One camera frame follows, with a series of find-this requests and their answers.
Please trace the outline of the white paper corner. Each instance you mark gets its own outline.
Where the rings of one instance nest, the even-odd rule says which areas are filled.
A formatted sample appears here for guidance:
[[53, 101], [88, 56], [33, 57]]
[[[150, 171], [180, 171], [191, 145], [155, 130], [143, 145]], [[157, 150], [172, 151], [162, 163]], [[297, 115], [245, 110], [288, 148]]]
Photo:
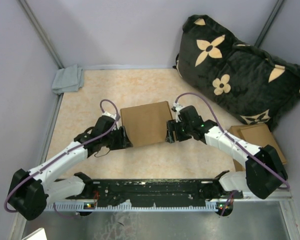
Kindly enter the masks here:
[[22, 240], [47, 240], [46, 231], [43, 227], [38, 228], [31, 234], [23, 237]]

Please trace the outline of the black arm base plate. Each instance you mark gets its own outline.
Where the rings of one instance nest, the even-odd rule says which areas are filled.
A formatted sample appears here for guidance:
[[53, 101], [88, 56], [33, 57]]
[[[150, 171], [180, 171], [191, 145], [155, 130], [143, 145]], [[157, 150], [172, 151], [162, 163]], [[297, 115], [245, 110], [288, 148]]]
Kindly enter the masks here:
[[224, 190], [218, 178], [210, 179], [93, 179], [83, 192], [69, 200], [92, 200], [88, 208], [118, 207], [131, 203], [133, 208], [199, 208], [208, 202], [242, 199], [241, 191]]

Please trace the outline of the brown cardboard box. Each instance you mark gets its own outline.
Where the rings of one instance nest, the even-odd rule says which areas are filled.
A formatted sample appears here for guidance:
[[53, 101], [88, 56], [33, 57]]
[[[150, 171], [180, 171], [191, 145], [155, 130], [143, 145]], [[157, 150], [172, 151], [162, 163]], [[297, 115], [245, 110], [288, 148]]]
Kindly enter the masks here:
[[163, 143], [167, 135], [167, 122], [172, 120], [168, 101], [122, 108], [121, 123], [133, 147]]

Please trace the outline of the grey folded cloth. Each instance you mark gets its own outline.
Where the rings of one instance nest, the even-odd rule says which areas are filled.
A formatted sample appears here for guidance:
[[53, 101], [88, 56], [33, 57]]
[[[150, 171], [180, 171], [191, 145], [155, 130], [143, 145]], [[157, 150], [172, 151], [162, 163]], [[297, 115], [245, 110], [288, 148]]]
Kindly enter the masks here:
[[56, 72], [52, 83], [52, 92], [60, 95], [69, 92], [78, 92], [84, 86], [84, 69], [77, 64]]

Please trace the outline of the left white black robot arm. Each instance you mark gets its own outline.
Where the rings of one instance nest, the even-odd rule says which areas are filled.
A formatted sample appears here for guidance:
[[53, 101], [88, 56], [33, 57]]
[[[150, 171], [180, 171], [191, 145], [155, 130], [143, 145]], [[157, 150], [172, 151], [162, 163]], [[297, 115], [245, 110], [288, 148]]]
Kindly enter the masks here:
[[36, 219], [46, 208], [68, 197], [87, 199], [93, 195], [93, 180], [82, 172], [59, 180], [60, 175], [78, 163], [97, 154], [103, 147], [121, 150], [132, 146], [120, 116], [103, 113], [95, 126], [87, 128], [60, 153], [28, 171], [22, 168], [12, 177], [4, 201], [7, 212], [20, 213], [28, 221]]

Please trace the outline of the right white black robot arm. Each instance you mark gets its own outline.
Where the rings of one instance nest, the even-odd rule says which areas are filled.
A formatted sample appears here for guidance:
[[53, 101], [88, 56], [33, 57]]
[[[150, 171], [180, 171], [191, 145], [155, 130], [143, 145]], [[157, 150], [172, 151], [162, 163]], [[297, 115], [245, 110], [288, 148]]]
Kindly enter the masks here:
[[273, 146], [249, 143], [222, 129], [213, 120], [204, 121], [192, 105], [174, 103], [172, 111], [175, 119], [167, 121], [168, 143], [194, 139], [219, 149], [244, 167], [244, 171], [226, 172], [219, 177], [212, 189], [216, 197], [224, 198], [230, 191], [250, 191], [266, 199], [282, 185], [287, 185], [287, 172]]

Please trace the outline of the black flower pattern cushion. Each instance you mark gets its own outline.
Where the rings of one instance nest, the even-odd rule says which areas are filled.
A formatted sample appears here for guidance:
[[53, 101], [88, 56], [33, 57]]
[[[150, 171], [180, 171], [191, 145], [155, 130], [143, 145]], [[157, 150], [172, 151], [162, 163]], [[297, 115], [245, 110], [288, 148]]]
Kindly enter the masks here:
[[175, 62], [184, 81], [246, 125], [273, 130], [300, 102], [300, 65], [239, 40], [208, 15], [187, 18]]

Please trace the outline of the upper folded cardboard box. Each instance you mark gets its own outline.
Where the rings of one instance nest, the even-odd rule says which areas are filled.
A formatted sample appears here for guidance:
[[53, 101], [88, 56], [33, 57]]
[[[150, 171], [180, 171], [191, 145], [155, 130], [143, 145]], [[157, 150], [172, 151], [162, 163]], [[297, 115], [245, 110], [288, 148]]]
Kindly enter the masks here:
[[255, 124], [251, 126], [241, 127], [238, 130], [239, 135], [247, 142], [258, 145], [260, 147], [265, 147], [270, 145], [274, 147], [279, 155], [279, 158], [283, 165], [287, 164], [287, 160], [283, 155], [278, 143], [270, 132], [266, 124]]

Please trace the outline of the aluminium frame rail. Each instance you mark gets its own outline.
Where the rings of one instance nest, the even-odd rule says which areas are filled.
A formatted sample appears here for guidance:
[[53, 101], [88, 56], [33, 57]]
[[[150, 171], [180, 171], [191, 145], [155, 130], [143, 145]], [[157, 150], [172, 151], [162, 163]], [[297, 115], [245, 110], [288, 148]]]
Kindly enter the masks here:
[[265, 193], [250, 189], [226, 190], [214, 179], [90, 179], [84, 175], [54, 181], [47, 188], [30, 180], [17, 190], [10, 204], [27, 220], [34, 220], [55, 205], [58, 210], [210, 210], [221, 212], [227, 198], [265, 200]]

